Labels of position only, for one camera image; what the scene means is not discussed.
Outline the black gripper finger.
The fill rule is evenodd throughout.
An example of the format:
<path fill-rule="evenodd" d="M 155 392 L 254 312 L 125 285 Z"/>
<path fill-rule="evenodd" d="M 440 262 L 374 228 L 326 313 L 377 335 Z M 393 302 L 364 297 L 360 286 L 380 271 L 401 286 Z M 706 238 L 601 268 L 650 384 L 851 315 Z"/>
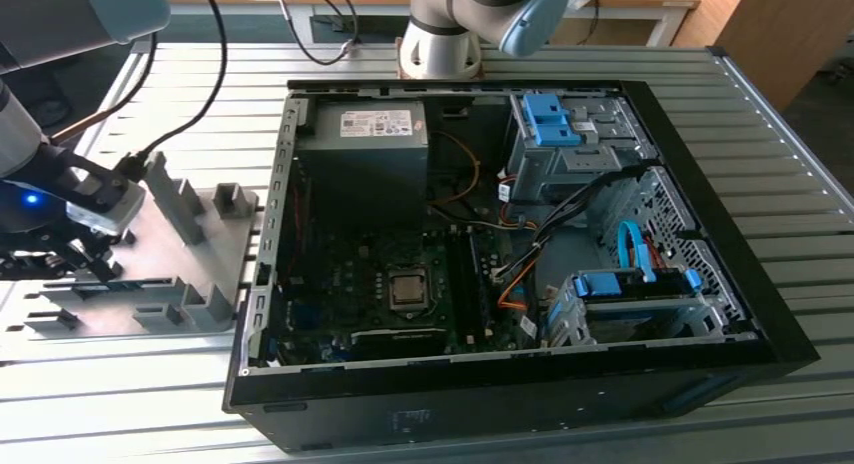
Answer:
<path fill-rule="evenodd" d="M 110 262 L 111 246 L 118 237 L 93 230 L 75 230 L 74 238 L 66 244 L 65 259 L 77 270 L 89 271 L 107 283 L 119 278 L 122 270 Z"/>
<path fill-rule="evenodd" d="M 2 253 L 0 279 L 3 281 L 55 280 L 67 276 L 75 268 L 58 254 Z"/>

